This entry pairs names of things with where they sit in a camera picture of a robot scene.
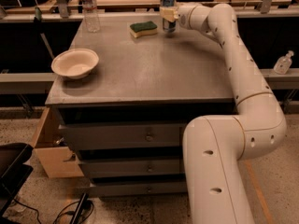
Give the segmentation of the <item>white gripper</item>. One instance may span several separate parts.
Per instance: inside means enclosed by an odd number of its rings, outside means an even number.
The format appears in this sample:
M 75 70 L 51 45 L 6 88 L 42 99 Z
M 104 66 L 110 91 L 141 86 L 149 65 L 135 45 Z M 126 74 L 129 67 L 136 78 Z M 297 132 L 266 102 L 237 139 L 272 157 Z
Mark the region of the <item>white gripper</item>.
M 204 33 L 208 30 L 207 16 L 209 8 L 200 4 L 183 4 L 179 7 L 160 7 L 160 16 L 170 22 L 178 20 L 187 30 Z

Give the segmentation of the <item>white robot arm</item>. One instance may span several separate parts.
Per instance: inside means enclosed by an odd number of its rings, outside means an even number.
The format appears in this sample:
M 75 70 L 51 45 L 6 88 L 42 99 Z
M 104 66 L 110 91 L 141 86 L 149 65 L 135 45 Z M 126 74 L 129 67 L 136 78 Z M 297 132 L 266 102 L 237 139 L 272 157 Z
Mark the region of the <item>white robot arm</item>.
M 185 3 L 161 7 L 221 45 L 237 112 L 193 119 L 183 134 L 183 161 L 192 224 L 254 224 L 237 162 L 261 157 L 282 142 L 284 113 L 238 32 L 235 10 Z

